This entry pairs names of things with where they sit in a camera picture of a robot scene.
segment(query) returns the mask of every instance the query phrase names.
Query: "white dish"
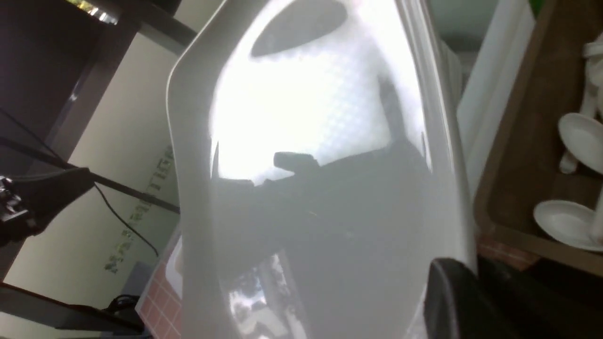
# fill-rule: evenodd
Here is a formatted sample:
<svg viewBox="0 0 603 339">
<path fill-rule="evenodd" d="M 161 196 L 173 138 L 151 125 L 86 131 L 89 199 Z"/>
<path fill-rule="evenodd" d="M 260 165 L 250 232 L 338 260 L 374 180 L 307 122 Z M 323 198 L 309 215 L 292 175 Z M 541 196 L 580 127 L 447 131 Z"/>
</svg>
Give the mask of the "white dish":
<svg viewBox="0 0 603 339">
<path fill-rule="evenodd" d="M 553 239 L 566 245 L 593 252 L 603 246 L 590 237 L 595 212 L 571 201 L 549 200 L 534 208 L 536 223 Z"/>
<path fill-rule="evenodd" d="M 580 112 L 589 118 L 594 118 L 597 114 L 597 107 L 601 107 L 599 104 L 602 99 L 600 96 L 597 97 L 597 88 L 589 80 L 589 64 L 587 64 L 586 79 L 584 80 L 584 93 L 582 95 L 582 104 L 580 105 Z M 561 158 L 559 163 L 559 169 L 561 173 L 572 174 L 578 169 L 578 159 L 569 151 L 566 151 Z"/>
<path fill-rule="evenodd" d="M 603 125 L 577 113 L 559 120 L 563 144 L 581 163 L 603 174 Z"/>
</svg>

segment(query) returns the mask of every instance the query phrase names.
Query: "white saucer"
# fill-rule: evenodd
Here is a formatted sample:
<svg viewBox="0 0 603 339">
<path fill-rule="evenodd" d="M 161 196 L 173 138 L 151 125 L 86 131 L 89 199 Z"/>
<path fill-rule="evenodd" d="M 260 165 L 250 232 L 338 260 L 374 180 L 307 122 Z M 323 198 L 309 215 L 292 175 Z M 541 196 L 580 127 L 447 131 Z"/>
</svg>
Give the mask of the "white saucer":
<svg viewBox="0 0 603 339">
<path fill-rule="evenodd" d="M 569 113 L 559 120 L 563 144 L 581 163 L 603 174 L 603 125 L 588 116 Z"/>
<path fill-rule="evenodd" d="M 593 252 L 603 246 L 590 237 L 595 212 L 571 201 L 548 200 L 534 208 L 536 223 L 553 239 L 566 245 Z"/>
</svg>

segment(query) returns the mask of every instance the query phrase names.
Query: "red tile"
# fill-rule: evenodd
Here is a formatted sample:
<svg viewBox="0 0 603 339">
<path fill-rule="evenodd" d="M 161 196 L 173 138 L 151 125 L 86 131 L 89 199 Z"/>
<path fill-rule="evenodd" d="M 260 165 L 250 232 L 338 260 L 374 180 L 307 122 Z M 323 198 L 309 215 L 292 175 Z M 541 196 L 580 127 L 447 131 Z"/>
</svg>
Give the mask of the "red tile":
<svg viewBox="0 0 603 339">
<path fill-rule="evenodd" d="M 488 246 L 479 246 L 478 253 L 479 255 L 488 259 L 494 259 L 496 256 L 496 252 L 494 251 L 494 249 Z"/>
<path fill-rule="evenodd" d="M 505 253 L 505 244 L 501 244 L 500 242 L 496 242 L 492 248 L 498 252 L 498 254 Z"/>
<path fill-rule="evenodd" d="M 485 236 L 485 235 L 480 236 L 479 240 L 478 240 L 478 244 L 484 245 L 484 246 L 490 246 L 491 247 L 495 243 L 496 242 L 492 238 L 490 238 L 489 236 Z"/>
<path fill-rule="evenodd" d="M 517 258 L 524 258 L 526 256 L 526 253 L 522 250 L 518 250 L 515 247 L 511 247 L 508 245 L 504 245 L 502 247 L 503 252 L 505 252 L 506 254 L 510 255 L 510 256 L 514 256 Z"/>
<path fill-rule="evenodd" d="M 163 314 L 169 319 L 174 320 L 176 317 L 176 313 L 180 310 L 180 304 L 174 300 L 174 298 L 169 297 L 168 303 L 163 308 Z"/>
<path fill-rule="evenodd" d="M 180 339 L 180 333 L 175 328 L 170 327 L 165 339 Z"/>
<path fill-rule="evenodd" d="M 528 255 L 526 257 L 526 261 L 529 262 L 530 265 L 534 265 L 539 260 L 540 260 L 540 257 L 533 253 L 528 253 Z"/>
<path fill-rule="evenodd" d="M 148 298 L 145 298 L 142 301 L 142 306 L 140 306 L 140 316 L 143 318 L 147 317 L 152 305 L 153 304 L 151 303 L 151 301 Z"/>
<path fill-rule="evenodd" d="M 511 266 L 511 267 L 513 267 L 513 268 L 515 268 L 516 270 L 519 270 L 519 271 L 523 271 L 523 270 L 525 270 L 525 269 L 527 269 L 528 267 L 531 266 L 531 264 L 528 263 L 528 262 L 526 262 L 526 261 L 523 261 L 523 260 L 520 260 L 520 259 L 514 259 L 514 258 L 509 258 L 506 261 L 506 264 L 509 265 L 509 266 Z"/>
<path fill-rule="evenodd" d="M 159 265 L 157 265 L 157 269 L 153 274 L 153 279 L 159 284 L 163 284 L 163 282 L 165 281 L 165 262 L 159 262 Z"/>
<path fill-rule="evenodd" d="M 148 297 L 152 300 L 155 300 L 155 298 L 157 297 L 157 292 L 159 291 L 160 287 L 157 283 L 155 282 L 151 282 L 151 286 L 149 286 L 149 292 L 148 292 Z"/>
<path fill-rule="evenodd" d="M 159 287 L 159 289 L 157 290 L 157 295 L 155 296 L 155 305 L 157 305 L 157 307 L 159 307 L 159 309 L 163 310 L 165 308 L 165 305 L 168 303 L 168 299 L 171 298 L 168 294 L 168 292 L 163 288 L 163 287 Z"/>
<path fill-rule="evenodd" d="M 172 324 L 162 315 L 159 317 L 159 321 L 157 321 L 157 324 L 155 324 L 155 327 L 153 328 L 155 330 L 155 337 L 157 339 L 165 338 L 171 328 Z"/>
<path fill-rule="evenodd" d="M 149 328 L 155 327 L 155 324 L 157 324 L 157 322 L 159 321 L 159 317 L 161 317 L 159 309 L 157 308 L 157 306 L 151 303 L 151 309 L 148 313 L 148 316 L 146 317 L 145 325 L 147 325 Z"/>
<path fill-rule="evenodd" d="M 170 296 L 173 296 L 176 299 L 179 299 L 178 294 L 176 294 L 176 291 L 174 291 L 172 285 L 170 285 L 167 280 L 162 282 L 161 287 L 163 287 L 169 293 Z"/>
<path fill-rule="evenodd" d="M 182 328 L 182 323 L 181 323 L 182 320 L 180 319 L 181 318 L 181 316 L 180 316 L 181 313 L 182 312 L 180 310 L 178 310 L 178 313 L 176 313 L 176 316 L 174 317 L 174 322 L 173 322 L 174 328 L 176 328 L 176 330 L 178 332 L 180 332 L 181 328 Z"/>
</svg>

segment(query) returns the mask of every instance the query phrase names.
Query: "black cable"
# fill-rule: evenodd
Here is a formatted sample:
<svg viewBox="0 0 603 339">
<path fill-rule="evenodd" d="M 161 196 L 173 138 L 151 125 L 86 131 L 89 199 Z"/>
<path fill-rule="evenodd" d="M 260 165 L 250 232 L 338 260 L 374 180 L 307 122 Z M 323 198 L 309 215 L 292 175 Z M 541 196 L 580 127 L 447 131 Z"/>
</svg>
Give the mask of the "black cable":
<svg viewBox="0 0 603 339">
<path fill-rule="evenodd" d="M 14 116 L 10 115 L 10 113 L 8 113 L 6 110 L 4 110 L 2 107 L 0 107 L 0 113 L 2 113 L 4 116 L 6 116 L 10 121 L 12 121 L 13 123 L 15 123 L 17 126 L 19 126 L 25 133 L 27 133 L 29 136 L 31 136 L 33 139 L 35 139 L 40 145 L 44 146 L 44 148 L 46 148 L 46 150 L 48 150 L 53 156 L 55 156 L 57 159 L 61 160 L 62 162 L 66 163 L 67 161 L 63 160 L 63 158 L 61 158 L 61 156 L 59 156 L 50 146 L 48 146 L 46 144 L 46 142 L 44 140 L 42 140 L 40 137 L 38 137 L 34 132 L 32 132 L 27 126 L 23 125 L 23 123 L 21 123 L 19 120 L 17 120 Z M 157 251 L 157 249 L 155 248 L 155 246 L 153 246 L 147 239 L 145 239 L 145 237 L 143 237 L 140 233 L 138 233 L 138 231 L 136 231 L 134 228 L 132 228 L 130 225 L 128 225 L 128 223 L 125 222 L 125 220 L 123 220 L 119 214 L 117 214 L 117 212 L 115 212 L 115 210 L 113 209 L 113 206 L 111 206 L 111 204 L 109 203 L 109 201 L 107 200 L 107 197 L 105 197 L 105 194 L 101 191 L 101 189 L 96 185 L 96 183 L 94 183 L 94 187 L 96 187 L 96 190 L 101 194 L 101 198 L 103 198 L 103 201 L 105 202 L 105 204 L 107 205 L 107 207 L 109 208 L 109 210 L 111 211 L 111 213 L 113 213 L 113 215 L 119 220 L 121 221 L 122 224 L 124 224 L 125 227 L 127 227 L 127 229 L 129 229 L 130 231 L 132 231 L 132 233 L 136 234 L 142 241 L 144 241 L 147 245 L 149 245 L 149 247 L 151 247 L 151 249 L 153 250 L 153 252 L 155 252 L 155 255 L 157 257 L 159 257 L 159 251 Z"/>
</svg>

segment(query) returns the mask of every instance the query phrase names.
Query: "pink checkered surface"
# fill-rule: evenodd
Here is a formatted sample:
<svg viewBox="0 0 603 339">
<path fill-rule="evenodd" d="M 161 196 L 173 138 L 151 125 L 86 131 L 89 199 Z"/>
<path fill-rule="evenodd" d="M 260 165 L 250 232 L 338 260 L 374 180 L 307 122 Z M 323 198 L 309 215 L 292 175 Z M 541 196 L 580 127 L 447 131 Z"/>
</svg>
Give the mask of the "pink checkered surface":
<svg viewBox="0 0 603 339">
<path fill-rule="evenodd" d="M 136 311 L 154 339 L 180 339 L 182 303 L 165 277 L 165 266 L 179 236 L 179 230 L 174 232 L 157 264 L 153 278 L 136 305 Z"/>
</svg>

